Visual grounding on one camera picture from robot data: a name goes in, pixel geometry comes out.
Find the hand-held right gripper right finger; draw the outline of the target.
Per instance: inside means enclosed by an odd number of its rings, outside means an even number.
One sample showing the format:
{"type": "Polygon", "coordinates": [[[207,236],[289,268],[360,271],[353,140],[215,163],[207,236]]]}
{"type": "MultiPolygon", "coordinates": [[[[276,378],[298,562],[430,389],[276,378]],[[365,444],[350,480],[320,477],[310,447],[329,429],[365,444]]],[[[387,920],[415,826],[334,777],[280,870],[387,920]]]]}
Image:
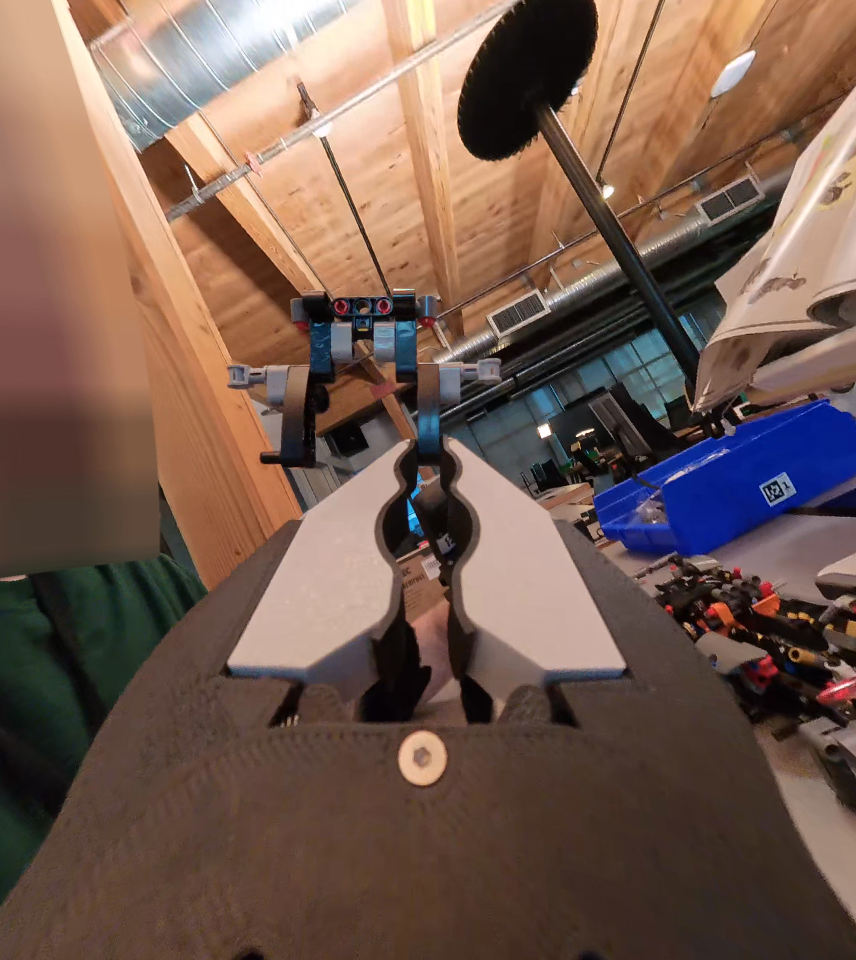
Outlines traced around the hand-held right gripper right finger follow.
{"type": "Polygon", "coordinates": [[[490,723],[522,688],[623,679],[625,657],[550,513],[456,439],[439,463],[448,656],[467,723],[490,723]]]}

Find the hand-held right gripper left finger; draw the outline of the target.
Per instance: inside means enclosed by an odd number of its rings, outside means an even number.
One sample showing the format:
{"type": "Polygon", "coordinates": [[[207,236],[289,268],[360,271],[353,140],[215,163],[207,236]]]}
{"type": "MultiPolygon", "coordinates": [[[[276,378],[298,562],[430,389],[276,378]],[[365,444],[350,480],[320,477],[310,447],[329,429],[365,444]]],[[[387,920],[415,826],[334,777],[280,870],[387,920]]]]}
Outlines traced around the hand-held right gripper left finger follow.
{"type": "Polygon", "coordinates": [[[228,656],[230,676],[329,686],[375,722],[412,718],[431,669],[395,556],[418,447],[401,441],[309,510],[228,656]]]}

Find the black curved lego beam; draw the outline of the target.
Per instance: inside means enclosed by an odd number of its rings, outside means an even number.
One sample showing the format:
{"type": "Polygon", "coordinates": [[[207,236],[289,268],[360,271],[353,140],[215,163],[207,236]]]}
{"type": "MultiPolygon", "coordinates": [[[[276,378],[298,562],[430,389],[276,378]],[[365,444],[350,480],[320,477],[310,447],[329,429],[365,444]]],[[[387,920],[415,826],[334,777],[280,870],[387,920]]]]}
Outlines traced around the black curved lego beam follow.
{"type": "Polygon", "coordinates": [[[441,372],[438,364],[417,367],[417,462],[424,477],[437,475],[443,452],[441,436],[441,372]]]}

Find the black axle white connector subassembly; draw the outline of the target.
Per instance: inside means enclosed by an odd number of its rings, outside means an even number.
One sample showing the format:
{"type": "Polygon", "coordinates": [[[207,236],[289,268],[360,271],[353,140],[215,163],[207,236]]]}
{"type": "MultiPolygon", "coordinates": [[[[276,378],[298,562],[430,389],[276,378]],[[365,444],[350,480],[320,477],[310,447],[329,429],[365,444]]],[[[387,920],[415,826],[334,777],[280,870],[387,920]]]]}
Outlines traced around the black axle white connector subassembly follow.
{"type": "Polygon", "coordinates": [[[466,386],[494,386],[502,380],[502,361],[497,357],[474,363],[446,362],[438,364],[437,369],[438,400],[442,409],[459,404],[466,386]]]}

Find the black white lego frame subassembly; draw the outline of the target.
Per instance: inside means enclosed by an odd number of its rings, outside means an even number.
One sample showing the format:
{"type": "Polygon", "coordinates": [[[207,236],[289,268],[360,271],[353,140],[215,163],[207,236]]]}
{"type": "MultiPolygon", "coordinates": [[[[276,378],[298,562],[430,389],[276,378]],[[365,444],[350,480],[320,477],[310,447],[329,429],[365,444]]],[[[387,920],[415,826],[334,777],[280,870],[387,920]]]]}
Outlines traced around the black white lego frame subassembly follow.
{"type": "Polygon", "coordinates": [[[306,365],[267,366],[266,406],[280,411],[280,448],[263,452],[264,465],[288,469],[316,466],[317,415],[329,407],[328,386],[340,369],[362,359],[371,348],[376,363],[394,366],[401,386],[418,390],[418,334],[437,320],[437,299],[414,291],[380,295],[336,296],[308,292],[290,302],[293,324],[309,339],[306,365]]]}

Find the grey black lego car model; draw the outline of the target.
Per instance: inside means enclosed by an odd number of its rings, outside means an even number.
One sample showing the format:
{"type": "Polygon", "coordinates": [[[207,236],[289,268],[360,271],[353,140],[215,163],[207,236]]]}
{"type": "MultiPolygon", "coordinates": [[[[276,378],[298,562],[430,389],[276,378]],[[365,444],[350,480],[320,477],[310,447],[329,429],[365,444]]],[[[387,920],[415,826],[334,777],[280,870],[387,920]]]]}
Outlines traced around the grey black lego car model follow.
{"type": "Polygon", "coordinates": [[[710,557],[670,554],[634,579],[686,632],[753,724],[798,737],[856,811],[856,591],[826,605],[710,557]]]}

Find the lego instruction booklet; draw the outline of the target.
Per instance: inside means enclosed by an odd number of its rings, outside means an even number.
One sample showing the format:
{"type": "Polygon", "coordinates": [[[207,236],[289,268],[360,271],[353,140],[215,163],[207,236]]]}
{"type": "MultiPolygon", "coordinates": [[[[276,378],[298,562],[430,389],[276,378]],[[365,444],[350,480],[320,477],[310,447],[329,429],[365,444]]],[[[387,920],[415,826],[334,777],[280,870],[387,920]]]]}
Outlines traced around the lego instruction booklet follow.
{"type": "Polygon", "coordinates": [[[745,392],[765,364],[856,327],[856,86],[806,148],[771,229],[719,282],[694,409],[745,392]]]}

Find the person's left hand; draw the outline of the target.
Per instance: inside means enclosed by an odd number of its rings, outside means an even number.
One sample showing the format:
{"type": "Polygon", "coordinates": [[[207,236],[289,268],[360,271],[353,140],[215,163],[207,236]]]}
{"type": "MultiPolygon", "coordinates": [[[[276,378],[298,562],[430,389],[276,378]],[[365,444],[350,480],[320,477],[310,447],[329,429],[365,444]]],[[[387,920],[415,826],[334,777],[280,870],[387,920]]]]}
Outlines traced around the person's left hand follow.
{"type": "Polygon", "coordinates": [[[410,623],[417,642],[420,663],[431,670],[428,684],[418,702],[420,707],[428,704],[453,679],[448,651],[449,611],[448,600],[441,598],[410,623]]]}

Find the brown cardboard box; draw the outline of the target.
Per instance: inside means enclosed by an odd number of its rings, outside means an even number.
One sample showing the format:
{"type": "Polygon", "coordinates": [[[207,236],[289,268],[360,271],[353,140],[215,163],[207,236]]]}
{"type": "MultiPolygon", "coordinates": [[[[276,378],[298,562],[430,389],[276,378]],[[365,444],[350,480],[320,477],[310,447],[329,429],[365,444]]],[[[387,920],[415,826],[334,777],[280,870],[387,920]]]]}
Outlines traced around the brown cardboard box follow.
{"type": "Polygon", "coordinates": [[[402,577],[405,618],[410,625],[447,598],[441,565],[429,548],[413,551],[397,560],[402,577]]]}

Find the white air vent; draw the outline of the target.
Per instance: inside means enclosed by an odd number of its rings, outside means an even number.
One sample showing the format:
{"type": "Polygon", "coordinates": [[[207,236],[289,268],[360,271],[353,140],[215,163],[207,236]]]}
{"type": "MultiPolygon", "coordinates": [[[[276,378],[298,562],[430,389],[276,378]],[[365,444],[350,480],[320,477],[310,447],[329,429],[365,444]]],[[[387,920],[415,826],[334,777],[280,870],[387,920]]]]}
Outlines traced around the white air vent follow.
{"type": "Polygon", "coordinates": [[[534,289],[489,312],[485,321],[492,333],[503,340],[550,314],[550,306],[542,291],[534,289]]]}
{"type": "Polygon", "coordinates": [[[764,197],[765,192],[759,181],[749,174],[701,198],[695,208],[704,222],[716,225],[731,219],[737,213],[753,208],[764,197]]]}

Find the blue plastic bin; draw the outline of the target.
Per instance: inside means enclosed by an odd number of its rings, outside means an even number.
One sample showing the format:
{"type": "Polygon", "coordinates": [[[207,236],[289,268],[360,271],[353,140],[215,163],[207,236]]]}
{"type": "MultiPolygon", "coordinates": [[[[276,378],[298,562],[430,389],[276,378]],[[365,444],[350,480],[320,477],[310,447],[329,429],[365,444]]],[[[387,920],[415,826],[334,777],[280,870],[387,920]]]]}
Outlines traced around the blue plastic bin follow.
{"type": "Polygon", "coordinates": [[[856,420],[819,400],[742,423],[596,493],[602,534],[651,555],[710,554],[856,476],[856,420]]]}

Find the black pole with round disc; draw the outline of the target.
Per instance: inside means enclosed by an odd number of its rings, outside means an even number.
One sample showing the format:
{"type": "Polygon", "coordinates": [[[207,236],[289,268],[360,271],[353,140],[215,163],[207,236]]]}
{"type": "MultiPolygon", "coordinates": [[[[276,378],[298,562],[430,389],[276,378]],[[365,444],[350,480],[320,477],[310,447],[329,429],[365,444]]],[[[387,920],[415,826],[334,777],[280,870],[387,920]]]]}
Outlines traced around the black pole with round disc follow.
{"type": "Polygon", "coordinates": [[[603,197],[559,117],[593,59],[599,37],[592,1],[517,2],[492,27],[464,77],[458,135],[470,155],[500,162],[541,135],[629,285],[647,308],[686,383],[695,386],[698,350],[662,287],[603,197]]]}

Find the round white ceiling lamp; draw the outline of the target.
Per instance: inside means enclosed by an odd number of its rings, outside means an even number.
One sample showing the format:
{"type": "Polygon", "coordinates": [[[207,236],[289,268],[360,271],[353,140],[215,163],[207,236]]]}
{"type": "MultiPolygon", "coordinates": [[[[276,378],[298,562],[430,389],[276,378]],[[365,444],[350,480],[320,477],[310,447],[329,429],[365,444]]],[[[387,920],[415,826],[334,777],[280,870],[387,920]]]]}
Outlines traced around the round white ceiling lamp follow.
{"type": "Polygon", "coordinates": [[[748,49],[723,66],[711,87],[709,99],[711,101],[717,100],[737,87],[750,70],[756,56],[756,49],[748,49]]]}

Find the plain wooden post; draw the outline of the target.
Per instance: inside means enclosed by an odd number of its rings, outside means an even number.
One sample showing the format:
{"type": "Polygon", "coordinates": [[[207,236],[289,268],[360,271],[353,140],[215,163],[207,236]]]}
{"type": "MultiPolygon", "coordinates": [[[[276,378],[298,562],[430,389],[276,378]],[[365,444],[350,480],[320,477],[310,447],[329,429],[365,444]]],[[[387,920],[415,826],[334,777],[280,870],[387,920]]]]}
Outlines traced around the plain wooden post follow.
{"type": "Polygon", "coordinates": [[[246,394],[228,388],[230,356],[67,2],[51,2],[105,166],[139,309],[158,477],[209,590],[302,516],[246,394]]]}

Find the large silver spiral duct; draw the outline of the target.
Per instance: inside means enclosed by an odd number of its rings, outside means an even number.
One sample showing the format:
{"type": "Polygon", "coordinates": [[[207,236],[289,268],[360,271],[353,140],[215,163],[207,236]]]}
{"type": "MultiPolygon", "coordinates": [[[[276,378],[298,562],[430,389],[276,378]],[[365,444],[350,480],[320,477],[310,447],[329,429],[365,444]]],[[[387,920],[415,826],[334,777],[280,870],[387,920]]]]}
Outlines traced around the large silver spiral duct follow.
{"type": "Polygon", "coordinates": [[[358,1],[133,4],[88,51],[122,128],[143,153],[211,101],[292,54],[358,1]]]}

